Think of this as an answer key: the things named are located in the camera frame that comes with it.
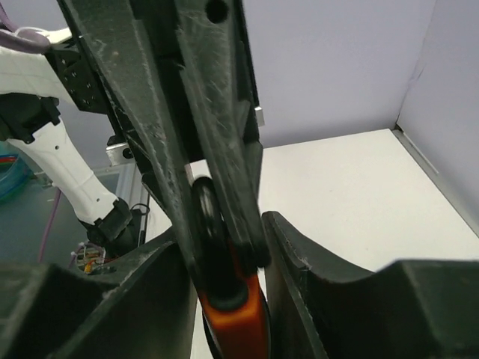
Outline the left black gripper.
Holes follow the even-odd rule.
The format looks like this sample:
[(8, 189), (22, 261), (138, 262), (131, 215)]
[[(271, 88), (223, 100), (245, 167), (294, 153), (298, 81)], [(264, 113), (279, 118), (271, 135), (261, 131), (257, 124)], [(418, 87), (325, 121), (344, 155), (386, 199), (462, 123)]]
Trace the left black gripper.
[[(179, 23), (175, 1), (60, 1), (58, 4), (72, 37), (55, 45), (47, 60), (79, 110), (108, 117), (114, 134), (107, 144), (127, 144), (129, 149), (124, 158), (134, 160), (141, 174), (153, 167), (184, 261), (188, 269), (199, 269), (202, 253), (186, 154), (191, 162), (204, 156), (180, 83), (183, 59), (175, 37)], [(259, 98), (243, 5), (241, 1), (232, 1), (231, 5), (237, 94), (239, 99), (250, 103), (242, 139), (250, 144), (259, 138), (255, 114)], [(180, 124), (186, 154), (155, 60), (167, 85), (174, 118)]]

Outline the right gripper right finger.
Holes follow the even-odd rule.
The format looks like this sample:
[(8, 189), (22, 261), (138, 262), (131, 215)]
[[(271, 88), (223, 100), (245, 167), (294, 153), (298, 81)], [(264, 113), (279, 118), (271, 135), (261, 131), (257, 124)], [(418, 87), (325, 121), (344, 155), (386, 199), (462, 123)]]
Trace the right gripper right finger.
[(478, 264), (398, 260), (368, 271), (301, 234), (263, 224), (274, 358), (476, 358)]

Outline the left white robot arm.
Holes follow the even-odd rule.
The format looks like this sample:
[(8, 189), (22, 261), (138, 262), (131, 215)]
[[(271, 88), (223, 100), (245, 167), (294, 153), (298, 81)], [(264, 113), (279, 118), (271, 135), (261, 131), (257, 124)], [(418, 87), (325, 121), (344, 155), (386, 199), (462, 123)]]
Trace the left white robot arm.
[(257, 196), (263, 148), (241, 1), (60, 1), (60, 31), (1, 19), (1, 140), (63, 192), (110, 257), (136, 247), (125, 200), (97, 179), (58, 108), (107, 116), (172, 223), (193, 276), (250, 276), (270, 253)]

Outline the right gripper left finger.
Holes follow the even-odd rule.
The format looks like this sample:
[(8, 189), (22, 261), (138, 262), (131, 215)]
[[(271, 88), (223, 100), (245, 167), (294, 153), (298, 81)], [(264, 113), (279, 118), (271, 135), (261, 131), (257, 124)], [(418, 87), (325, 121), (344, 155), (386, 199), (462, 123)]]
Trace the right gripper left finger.
[(86, 275), (1, 265), (3, 358), (188, 358), (196, 299), (173, 230)]

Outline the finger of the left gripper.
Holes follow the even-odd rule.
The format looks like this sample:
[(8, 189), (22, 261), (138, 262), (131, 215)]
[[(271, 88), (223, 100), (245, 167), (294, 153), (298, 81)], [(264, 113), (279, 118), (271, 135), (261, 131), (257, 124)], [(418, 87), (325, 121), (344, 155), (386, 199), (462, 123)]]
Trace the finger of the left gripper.
[(241, 1), (160, 1), (163, 28), (152, 35), (164, 52), (159, 73), (167, 95), (175, 90), (185, 113), (162, 124), (165, 170), (160, 187), (186, 264), (202, 267), (204, 249), (197, 221), (191, 162), (207, 162), (228, 229), (243, 268), (264, 268), (270, 254), (257, 196), (263, 148), (255, 108), (257, 96), (248, 31)]

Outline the orange black padlock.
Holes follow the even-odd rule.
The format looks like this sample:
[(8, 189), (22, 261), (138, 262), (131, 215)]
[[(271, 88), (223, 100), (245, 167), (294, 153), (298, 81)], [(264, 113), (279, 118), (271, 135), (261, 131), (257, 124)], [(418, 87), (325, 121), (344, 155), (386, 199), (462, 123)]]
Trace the orange black padlock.
[(244, 274), (229, 239), (213, 180), (199, 177), (192, 199), (204, 255), (198, 290), (204, 333), (214, 358), (271, 358), (269, 308), (257, 274)]

